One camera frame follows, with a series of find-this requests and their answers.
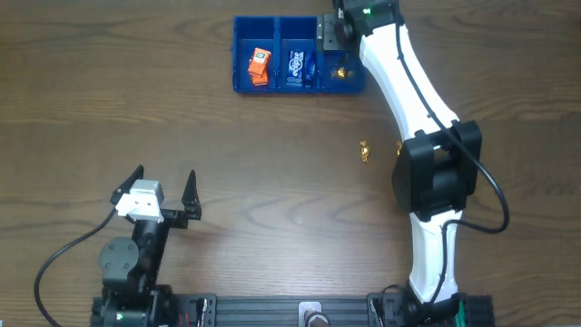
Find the black cable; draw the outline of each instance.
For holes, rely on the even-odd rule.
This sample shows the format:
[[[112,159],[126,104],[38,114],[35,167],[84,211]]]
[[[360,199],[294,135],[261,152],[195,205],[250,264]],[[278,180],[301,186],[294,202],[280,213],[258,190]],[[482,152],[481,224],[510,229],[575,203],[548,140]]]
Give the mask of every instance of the black cable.
[[[480,161],[474,156],[474,154],[472,154],[469,151],[469,149],[467,149],[466,146],[464,146],[464,144],[461,143],[459,141],[459,139],[453,133],[451,133],[449,131],[449,129],[442,122],[440,122],[440,120],[436,116],[436,113],[434,113],[434,111],[429,106],[428,102],[426,101],[426,98],[419,90],[418,84],[416,83],[411,72],[409,71],[408,65],[406,64],[406,60],[405,60],[404,55],[401,51],[401,43],[399,41],[399,26],[400,26],[400,24],[402,24],[400,22],[401,13],[399,11],[399,0],[394,0],[394,16],[395,16],[395,24],[396,24],[396,46],[398,48],[398,59],[401,62],[403,69],[406,71],[406,75],[408,76],[409,81],[411,82],[412,86],[414,87],[414,90],[416,90],[416,93],[418,94],[419,100],[426,107],[426,111],[428,111],[429,117],[434,120],[434,122],[438,125],[438,127],[444,132],[446,137],[469,159],[469,161],[471,163],[473,163],[478,168],[478,170],[487,179],[488,183],[490,183],[490,186],[492,186],[492,188],[494,189],[494,192],[497,194],[498,200],[500,201],[500,205],[502,206],[502,213],[503,213],[503,223],[498,228],[484,227],[484,226],[480,226],[480,225],[475,224],[475,223],[469,223],[469,222],[460,221],[460,220],[448,220],[442,224],[442,241],[443,241],[443,251],[444,251],[443,263],[442,263],[442,272],[439,276],[438,287],[434,291],[434,295],[432,296],[431,300],[428,303],[428,307],[431,308],[431,306],[434,304],[434,302],[438,298],[439,292],[442,288],[442,284],[444,283],[444,279],[446,276],[446,269],[448,266],[448,247],[446,245],[446,240],[447,240],[446,232],[447,232],[448,226],[451,225],[452,223],[455,223],[458,225],[472,228],[474,230],[477,230],[477,231],[480,231],[483,233],[492,233],[492,234],[501,233],[505,229],[507,229],[507,227],[508,227],[508,223],[510,222],[510,211],[508,210],[507,199],[505,198],[505,195],[502,193],[500,186],[498,186],[497,181],[494,179],[494,177],[492,177],[492,175],[482,165],[482,163],[480,163]]]
[[[79,237],[78,239],[68,243],[67,245],[65,245],[61,250],[55,252],[53,255],[51,255],[50,258],[48,258],[48,260],[43,264],[43,266],[40,268],[40,270],[38,271],[38,274],[36,275],[36,279],[34,280],[34,300],[36,301],[36,305],[38,306],[38,310],[40,311],[40,313],[43,314],[43,316],[45,317],[45,319],[54,327],[61,327],[60,324],[58,324],[58,322],[56,322],[53,317],[51,317],[51,315],[48,313],[48,311],[46,310],[46,308],[43,305],[43,302],[40,300],[40,280],[43,278],[43,274],[44,271],[46,271],[46,268],[48,268],[48,266],[53,263],[54,259],[58,258],[59,255],[63,254],[64,252],[66,252],[67,250],[69,250],[70,248],[72,248],[73,246],[77,245],[78,243],[88,239],[89,237],[95,235],[97,232],[101,231],[106,224],[108,224],[111,219],[113,218],[113,215],[115,214],[116,210],[115,208],[113,208],[111,210],[111,212],[107,215],[107,217],[105,218],[105,220],[98,225],[97,227],[95,227],[92,231],[90,231],[89,233],[86,233],[85,235]]]

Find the wooden tabletop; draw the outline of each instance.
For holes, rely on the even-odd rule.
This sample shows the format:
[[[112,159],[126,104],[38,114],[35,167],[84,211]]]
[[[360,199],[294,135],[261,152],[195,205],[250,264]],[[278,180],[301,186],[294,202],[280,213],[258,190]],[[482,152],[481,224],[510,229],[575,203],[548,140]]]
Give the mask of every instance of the wooden tabletop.
[[[110,211],[138,164],[180,207],[198,174],[201,222],[171,231],[159,283],[218,295],[366,294],[404,283],[409,218],[391,171],[397,126],[364,94],[232,91],[235,15],[319,15],[323,0],[8,0],[0,3],[0,320],[44,326],[34,277]],[[403,1],[441,97],[484,135],[512,210],[505,233],[460,228],[462,292],[491,294],[499,326],[581,324],[581,5]],[[369,164],[359,158],[369,142]],[[498,225],[482,178],[464,219]],[[116,219],[48,269],[41,293],[86,326]]]

